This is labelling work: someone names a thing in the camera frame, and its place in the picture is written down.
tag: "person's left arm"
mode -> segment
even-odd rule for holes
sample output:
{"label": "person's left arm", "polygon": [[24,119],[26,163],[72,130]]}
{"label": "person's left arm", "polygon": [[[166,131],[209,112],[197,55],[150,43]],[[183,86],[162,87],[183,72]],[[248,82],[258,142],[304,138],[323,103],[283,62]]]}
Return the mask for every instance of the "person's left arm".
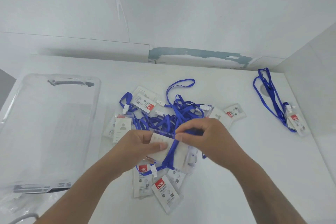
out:
{"label": "person's left arm", "polygon": [[152,132],[130,130],[104,157],[91,166],[35,224],[88,223],[107,186],[151,153],[166,149],[151,143]]}

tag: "peeling paint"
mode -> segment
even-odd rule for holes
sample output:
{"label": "peeling paint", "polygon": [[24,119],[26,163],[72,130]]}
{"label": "peeling paint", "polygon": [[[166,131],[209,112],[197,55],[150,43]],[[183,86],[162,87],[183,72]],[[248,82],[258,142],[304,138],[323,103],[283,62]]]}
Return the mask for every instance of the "peeling paint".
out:
{"label": "peeling paint", "polygon": [[186,48],[170,48],[170,47],[157,47],[149,51],[148,58],[150,60],[158,60],[162,55],[190,55],[201,58],[220,58],[224,60],[235,61],[246,68],[249,62],[253,59],[247,56],[241,56],[240,53],[231,52],[214,52]]}

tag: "gray hose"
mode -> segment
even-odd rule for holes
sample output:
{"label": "gray hose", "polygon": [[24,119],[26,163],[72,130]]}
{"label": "gray hose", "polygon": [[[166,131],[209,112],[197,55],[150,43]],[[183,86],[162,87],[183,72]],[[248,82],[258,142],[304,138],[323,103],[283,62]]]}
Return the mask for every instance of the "gray hose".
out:
{"label": "gray hose", "polygon": [[32,218],[34,217],[36,220],[38,220],[39,218],[39,215],[37,213],[27,213],[19,218],[16,218],[15,220],[13,220],[12,222],[10,222],[9,224],[15,224],[15,223],[18,223],[19,221],[22,221],[24,219],[27,219],[27,218]]}

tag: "hand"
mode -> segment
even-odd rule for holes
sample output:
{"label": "hand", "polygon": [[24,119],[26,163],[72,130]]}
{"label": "hand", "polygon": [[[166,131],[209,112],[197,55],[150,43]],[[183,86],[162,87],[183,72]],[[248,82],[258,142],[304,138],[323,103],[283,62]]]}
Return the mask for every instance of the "hand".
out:
{"label": "hand", "polygon": [[130,130],[103,158],[113,165],[114,172],[121,175],[135,167],[147,155],[167,148],[166,143],[150,144],[151,138],[151,131]]}
{"label": "hand", "polygon": [[[199,128],[203,136],[183,133],[187,129]],[[176,129],[175,139],[201,150],[213,162],[232,171],[246,153],[240,148],[224,125],[217,119],[193,119]]]}

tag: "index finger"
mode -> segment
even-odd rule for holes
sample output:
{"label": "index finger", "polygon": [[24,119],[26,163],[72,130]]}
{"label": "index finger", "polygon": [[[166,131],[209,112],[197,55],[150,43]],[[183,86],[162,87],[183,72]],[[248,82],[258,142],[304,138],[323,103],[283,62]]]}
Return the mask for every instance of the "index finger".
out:
{"label": "index finger", "polygon": [[140,137],[142,143],[148,144],[152,139],[152,131],[136,130],[137,135]]}
{"label": "index finger", "polygon": [[209,127],[208,118],[196,118],[181,124],[177,129],[176,133],[184,132],[187,129],[199,128],[203,131]]}

